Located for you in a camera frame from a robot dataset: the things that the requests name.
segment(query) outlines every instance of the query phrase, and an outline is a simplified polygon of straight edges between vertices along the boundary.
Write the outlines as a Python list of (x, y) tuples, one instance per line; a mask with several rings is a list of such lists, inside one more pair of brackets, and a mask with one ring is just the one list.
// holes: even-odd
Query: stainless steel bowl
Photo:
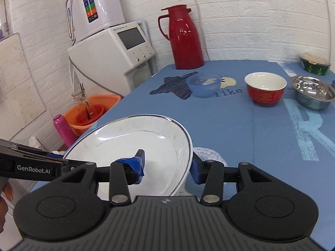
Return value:
[(325, 109), (335, 100), (335, 89), (315, 77), (295, 76), (290, 81), (300, 104), (313, 110)]

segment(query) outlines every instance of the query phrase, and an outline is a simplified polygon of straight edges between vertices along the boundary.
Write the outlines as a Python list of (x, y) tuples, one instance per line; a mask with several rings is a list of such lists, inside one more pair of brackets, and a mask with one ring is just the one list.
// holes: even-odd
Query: display screen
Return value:
[(121, 31), (118, 35), (127, 50), (145, 42), (137, 27)]

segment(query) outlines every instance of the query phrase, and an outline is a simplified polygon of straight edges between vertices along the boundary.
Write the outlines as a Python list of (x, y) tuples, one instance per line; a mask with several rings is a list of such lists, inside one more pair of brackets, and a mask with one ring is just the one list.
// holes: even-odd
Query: human hand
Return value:
[[(7, 182), (2, 190), (9, 201), (13, 200), (13, 187)], [(3, 232), (3, 226), (5, 225), (5, 216), (8, 211), (8, 205), (3, 197), (0, 196), (0, 233)]]

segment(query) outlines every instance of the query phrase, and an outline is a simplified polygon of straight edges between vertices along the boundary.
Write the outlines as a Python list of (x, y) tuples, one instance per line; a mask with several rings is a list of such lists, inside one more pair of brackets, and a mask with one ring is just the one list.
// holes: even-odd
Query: plate rim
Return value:
[(169, 120), (169, 121), (173, 122), (174, 124), (176, 124), (184, 132), (184, 134), (185, 134), (185, 136), (187, 138), (188, 147), (189, 147), (188, 163), (187, 163), (187, 166), (186, 166), (186, 169), (184, 171), (184, 174), (183, 174), (182, 178), (180, 179), (180, 181), (178, 182), (177, 186), (173, 189), (173, 191), (168, 196), (175, 195), (177, 193), (178, 189), (180, 188), (180, 186), (185, 181), (185, 179), (186, 179), (186, 177), (188, 175), (188, 172), (190, 171), (190, 167), (191, 167), (191, 163), (192, 163), (192, 158), (193, 158), (193, 143), (192, 143), (192, 139), (190, 137), (190, 134), (188, 133), (188, 131), (186, 130), (186, 128), (181, 123), (179, 123), (175, 119), (172, 119), (172, 118), (164, 116), (164, 115), (159, 115), (159, 114), (137, 114), (137, 115), (131, 115), (131, 116), (123, 117), (123, 118), (120, 118), (120, 119), (116, 119), (116, 120), (111, 121), (109, 123), (105, 123), (104, 125), (99, 126), (96, 129), (93, 129), (91, 132), (87, 133), (81, 139), (77, 140), (74, 144), (72, 144), (70, 146), (70, 148), (68, 149), (68, 151), (66, 152), (66, 154), (64, 155), (63, 158), (66, 159), (66, 157), (71, 153), (71, 151), (73, 150), (73, 148), (75, 148), (81, 141), (83, 141), (85, 138), (87, 138), (89, 135), (91, 135), (92, 133), (96, 132), (100, 128), (105, 127), (105, 126), (107, 126), (109, 124), (115, 123), (117, 121), (125, 120), (125, 119), (128, 119), (128, 118), (133, 118), (133, 117), (144, 117), (144, 116), (159, 117), (159, 118), (166, 119), (166, 120)]

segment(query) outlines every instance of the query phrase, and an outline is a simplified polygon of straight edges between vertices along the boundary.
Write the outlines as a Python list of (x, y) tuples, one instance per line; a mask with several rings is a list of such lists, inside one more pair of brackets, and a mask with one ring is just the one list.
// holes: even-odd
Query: blue table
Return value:
[[(195, 71), (220, 73), (236, 84), (207, 99), (190, 96), (183, 100), (172, 92), (150, 94), (166, 77)], [(333, 104), (319, 112), (302, 108), (289, 84), (277, 105), (258, 106), (248, 97), (244, 83), (244, 77), (253, 72), (276, 73), (287, 81), (294, 73), (308, 75), (299, 63), (208, 61), (194, 70), (169, 65), (109, 110), (94, 128), (135, 114), (161, 114), (177, 120), (190, 133), (193, 146), (217, 151), (232, 167), (250, 162), (311, 196), (319, 208), (312, 238), (330, 250), (335, 245), (335, 108)], [(335, 74), (329, 72), (321, 79), (331, 84)], [(188, 192), (200, 196), (202, 188), (188, 176)], [(235, 193), (234, 184), (225, 185), (225, 199)]]

